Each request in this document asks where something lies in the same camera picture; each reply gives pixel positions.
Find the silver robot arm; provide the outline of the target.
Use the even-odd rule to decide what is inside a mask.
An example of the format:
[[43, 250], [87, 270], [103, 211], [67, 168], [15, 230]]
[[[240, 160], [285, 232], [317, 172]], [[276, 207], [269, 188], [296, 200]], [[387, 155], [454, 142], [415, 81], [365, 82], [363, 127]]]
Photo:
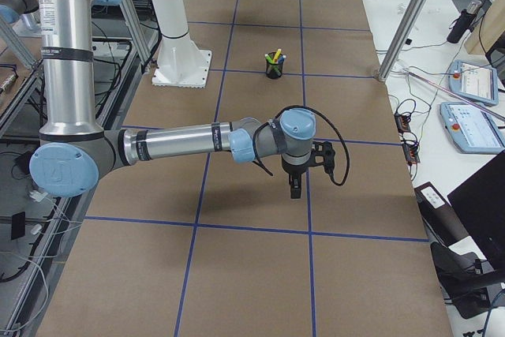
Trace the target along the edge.
[[243, 118], [173, 129], [105, 130], [95, 117], [93, 1], [39, 0], [47, 123], [29, 163], [39, 187], [57, 197], [75, 197], [111, 171], [140, 161], [230, 152], [238, 163], [280, 155], [290, 195], [299, 197], [301, 176], [316, 165], [316, 118], [300, 106], [266, 123]]
[[40, 32], [38, 0], [1, 0], [1, 17], [7, 24], [22, 20], [32, 32]]

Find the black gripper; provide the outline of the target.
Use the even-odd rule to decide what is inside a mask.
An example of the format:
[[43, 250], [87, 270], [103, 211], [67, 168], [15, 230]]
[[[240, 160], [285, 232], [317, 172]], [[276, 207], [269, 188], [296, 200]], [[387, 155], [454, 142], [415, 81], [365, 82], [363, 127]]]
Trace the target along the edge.
[[288, 162], [282, 162], [282, 168], [288, 174], [288, 182], [290, 184], [290, 198], [301, 198], [301, 176], [308, 170], [308, 165], [294, 165]]

